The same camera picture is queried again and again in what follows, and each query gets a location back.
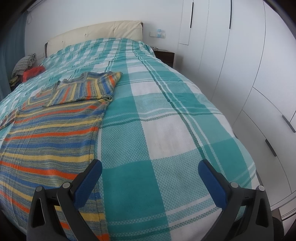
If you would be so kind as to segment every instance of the pile of clothes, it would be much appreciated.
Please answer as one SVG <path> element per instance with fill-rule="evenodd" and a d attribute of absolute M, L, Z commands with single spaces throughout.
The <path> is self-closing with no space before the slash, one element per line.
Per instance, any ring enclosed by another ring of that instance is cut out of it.
<path fill-rule="evenodd" d="M 43 66 L 32 67 L 35 62 L 35 53 L 29 54 L 17 62 L 12 71 L 11 80 L 9 81 L 11 91 L 13 91 L 20 83 L 24 83 L 45 71 Z"/>

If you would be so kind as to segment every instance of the white wardrobe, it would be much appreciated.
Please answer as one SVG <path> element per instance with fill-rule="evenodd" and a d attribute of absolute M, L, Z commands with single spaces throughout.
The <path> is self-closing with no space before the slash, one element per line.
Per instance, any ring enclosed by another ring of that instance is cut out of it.
<path fill-rule="evenodd" d="M 177 70 L 226 116 L 271 208 L 284 205 L 296 196 L 294 36 L 263 0 L 195 0 L 187 32 Z"/>

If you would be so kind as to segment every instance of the teal plaid bedspread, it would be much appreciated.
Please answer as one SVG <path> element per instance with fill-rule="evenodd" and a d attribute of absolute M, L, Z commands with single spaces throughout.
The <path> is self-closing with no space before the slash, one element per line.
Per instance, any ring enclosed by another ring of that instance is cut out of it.
<path fill-rule="evenodd" d="M 111 240 L 200 240 L 220 213 L 198 175 L 202 159 L 228 181 L 258 185 L 254 162 L 226 118 L 143 42 L 86 41 L 58 51 L 42 65 L 44 73 L 0 103 L 0 121 L 58 80 L 88 71 L 123 73 L 95 144 L 95 158 L 103 164 L 97 188 Z M 0 145 L 9 128 L 0 131 Z M 0 190 L 5 190 L 5 175 L 0 166 Z M 22 201 L 13 191 L 5 194 Z M 14 217 L 3 195 L 0 205 Z"/>

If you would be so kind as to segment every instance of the curtain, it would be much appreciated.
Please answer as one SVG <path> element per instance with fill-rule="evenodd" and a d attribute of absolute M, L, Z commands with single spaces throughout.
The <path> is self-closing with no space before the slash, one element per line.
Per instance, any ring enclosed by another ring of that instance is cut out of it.
<path fill-rule="evenodd" d="M 27 11 L 14 23 L 0 43 L 0 101 L 11 93 L 9 80 L 15 64 L 25 56 Z"/>

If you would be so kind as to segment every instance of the blue gripper pad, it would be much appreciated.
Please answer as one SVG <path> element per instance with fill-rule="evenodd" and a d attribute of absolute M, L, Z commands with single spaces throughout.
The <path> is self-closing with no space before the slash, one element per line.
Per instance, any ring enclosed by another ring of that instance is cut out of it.
<path fill-rule="evenodd" d="M 86 204 L 89 195 L 91 194 L 94 186 L 96 185 L 98 179 L 102 174 L 102 170 L 102 163 L 100 161 L 97 161 L 77 188 L 73 197 L 73 204 L 77 210 L 81 207 L 84 207 L 84 205 Z"/>
<path fill-rule="evenodd" d="M 224 210 L 227 206 L 227 194 L 204 161 L 198 164 L 198 174 L 209 191 L 215 205 Z"/>

